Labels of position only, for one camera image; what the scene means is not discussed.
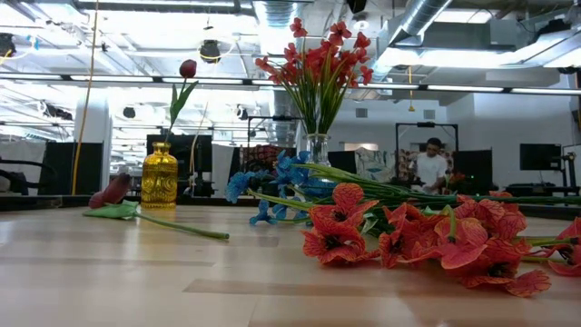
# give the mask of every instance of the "pillar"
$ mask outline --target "pillar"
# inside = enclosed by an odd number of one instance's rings
[[[81,133],[86,90],[79,97],[74,117],[74,140],[77,142]],[[106,89],[91,89],[87,114],[84,122],[83,143],[102,143],[103,160],[101,161],[101,189],[109,184],[109,167],[111,166],[111,149],[113,137],[113,118],[109,110]]]

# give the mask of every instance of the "glass vase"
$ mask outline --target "glass vase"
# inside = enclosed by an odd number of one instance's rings
[[[310,152],[309,164],[320,164],[330,167],[329,136],[326,134],[308,134],[307,151]]]
[[[142,208],[175,208],[178,193],[178,161],[169,154],[170,144],[153,143],[153,154],[143,161]]]

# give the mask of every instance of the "yellow vase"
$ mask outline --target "yellow vase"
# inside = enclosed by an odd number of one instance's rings
[[[170,144],[153,143],[153,154],[143,161],[142,207],[175,208],[178,193],[178,161],[169,154]]]

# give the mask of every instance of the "red flower bud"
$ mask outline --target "red flower bud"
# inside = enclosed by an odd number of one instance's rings
[[[183,78],[193,78],[196,76],[196,68],[198,67],[198,63],[193,61],[192,59],[188,59],[182,63],[180,66],[180,75]]]

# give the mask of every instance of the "table surface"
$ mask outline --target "table surface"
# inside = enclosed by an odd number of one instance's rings
[[[0,213],[0,325],[518,327],[581,319],[581,278],[550,273],[549,291],[519,299],[466,290],[437,270],[322,267],[302,254],[304,225],[250,226],[256,208],[148,212],[228,232],[228,242],[83,210]],[[526,235],[551,235],[570,222],[528,224]]]

